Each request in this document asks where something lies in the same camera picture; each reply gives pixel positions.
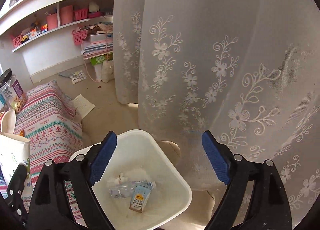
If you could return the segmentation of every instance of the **toy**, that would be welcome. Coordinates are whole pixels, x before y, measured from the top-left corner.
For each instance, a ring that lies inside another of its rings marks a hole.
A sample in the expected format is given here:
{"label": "toy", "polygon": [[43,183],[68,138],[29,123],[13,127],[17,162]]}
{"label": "toy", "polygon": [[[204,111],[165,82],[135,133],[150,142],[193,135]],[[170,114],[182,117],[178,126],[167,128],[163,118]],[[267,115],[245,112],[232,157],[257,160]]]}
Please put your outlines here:
{"label": "toy", "polygon": [[48,31],[48,25],[47,24],[41,26],[41,33],[44,33],[46,31]]}
{"label": "toy", "polygon": [[21,39],[21,44],[23,44],[23,43],[25,43],[26,41],[28,41],[29,38],[30,38],[30,36],[31,36],[31,33],[28,33],[28,34],[24,35],[24,36],[22,37],[22,39]]}
{"label": "toy", "polygon": [[34,28],[32,31],[31,31],[31,38],[34,38],[36,36],[38,36],[39,34],[41,34],[41,32],[38,32],[36,28]]}

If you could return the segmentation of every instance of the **jar lid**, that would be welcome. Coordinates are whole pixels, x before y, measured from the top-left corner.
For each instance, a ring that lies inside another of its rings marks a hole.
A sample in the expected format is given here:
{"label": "jar lid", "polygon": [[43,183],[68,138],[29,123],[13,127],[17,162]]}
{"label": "jar lid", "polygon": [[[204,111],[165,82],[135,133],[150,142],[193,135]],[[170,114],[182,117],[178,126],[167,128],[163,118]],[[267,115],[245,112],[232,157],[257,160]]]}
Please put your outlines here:
{"label": "jar lid", "polygon": [[0,88],[3,87],[3,85],[9,81],[9,79],[12,76],[12,70],[11,68],[7,69],[3,72],[3,74],[0,76]]}

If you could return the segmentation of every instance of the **blue gripper pad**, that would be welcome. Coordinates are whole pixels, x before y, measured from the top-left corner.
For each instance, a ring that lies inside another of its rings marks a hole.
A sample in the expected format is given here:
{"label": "blue gripper pad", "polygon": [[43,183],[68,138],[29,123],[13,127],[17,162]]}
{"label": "blue gripper pad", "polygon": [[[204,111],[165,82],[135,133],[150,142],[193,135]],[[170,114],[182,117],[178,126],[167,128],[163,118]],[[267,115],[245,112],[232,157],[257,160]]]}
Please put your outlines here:
{"label": "blue gripper pad", "polygon": [[114,132],[109,132],[101,144],[103,144],[103,146],[90,166],[89,182],[92,186],[94,183],[100,181],[111,156],[116,149],[117,135]]}
{"label": "blue gripper pad", "polygon": [[214,139],[210,132],[206,131],[202,134],[202,146],[214,172],[220,181],[224,182],[225,185],[228,185],[230,183],[229,164],[220,153],[216,146],[217,144],[219,143]]}

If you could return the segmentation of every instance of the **white bag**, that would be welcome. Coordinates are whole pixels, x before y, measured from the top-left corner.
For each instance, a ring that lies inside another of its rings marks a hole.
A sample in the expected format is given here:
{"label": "white bag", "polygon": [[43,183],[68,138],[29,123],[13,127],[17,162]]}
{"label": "white bag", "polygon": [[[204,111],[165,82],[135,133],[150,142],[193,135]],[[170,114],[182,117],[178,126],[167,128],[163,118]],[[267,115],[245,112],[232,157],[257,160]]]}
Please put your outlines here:
{"label": "white bag", "polygon": [[0,132],[0,165],[4,181],[8,185],[18,165],[27,167],[22,197],[32,195],[30,176],[30,140],[20,135]]}
{"label": "white bag", "polygon": [[109,82],[115,78],[115,70],[113,67],[113,60],[104,60],[102,63],[102,81]]}

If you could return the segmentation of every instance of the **plastic jar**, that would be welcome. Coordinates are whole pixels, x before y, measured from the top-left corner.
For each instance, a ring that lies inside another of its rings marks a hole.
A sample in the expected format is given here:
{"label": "plastic jar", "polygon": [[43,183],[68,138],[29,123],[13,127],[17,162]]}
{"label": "plastic jar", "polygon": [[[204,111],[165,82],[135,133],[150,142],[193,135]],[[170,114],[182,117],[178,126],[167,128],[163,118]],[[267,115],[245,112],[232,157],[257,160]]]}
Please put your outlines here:
{"label": "plastic jar", "polygon": [[9,105],[6,103],[4,97],[2,96],[2,94],[0,94],[0,114],[3,112],[7,112],[9,111],[11,108],[9,107]]}
{"label": "plastic jar", "polygon": [[0,76],[0,91],[16,113],[19,113],[27,102],[27,96],[10,68]]}

